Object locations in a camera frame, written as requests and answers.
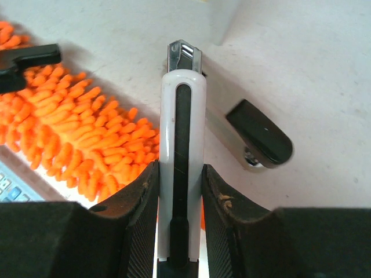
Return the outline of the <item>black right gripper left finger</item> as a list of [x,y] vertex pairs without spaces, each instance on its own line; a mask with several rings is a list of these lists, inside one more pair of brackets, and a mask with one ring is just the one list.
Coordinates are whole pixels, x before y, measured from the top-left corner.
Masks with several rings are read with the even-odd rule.
[[85,208],[77,202],[1,204],[2,277],[151,277],[159,164]]

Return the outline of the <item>orange microfiber duster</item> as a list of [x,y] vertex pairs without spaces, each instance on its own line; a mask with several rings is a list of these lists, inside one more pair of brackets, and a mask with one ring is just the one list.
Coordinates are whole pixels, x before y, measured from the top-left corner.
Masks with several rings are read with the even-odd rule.
[[133,182],[159,157],[159,130],[137,108],[93,86],[84,72],[49,64],[24,71],[26,86],[1,95],[1,144],[91,202]]

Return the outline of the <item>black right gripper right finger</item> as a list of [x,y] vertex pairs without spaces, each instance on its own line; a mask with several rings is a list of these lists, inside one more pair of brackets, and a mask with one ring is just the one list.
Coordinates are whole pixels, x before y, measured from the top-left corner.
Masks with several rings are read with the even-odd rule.
[[368,208],[267,210],[202,173],[210,277],[369,277]]

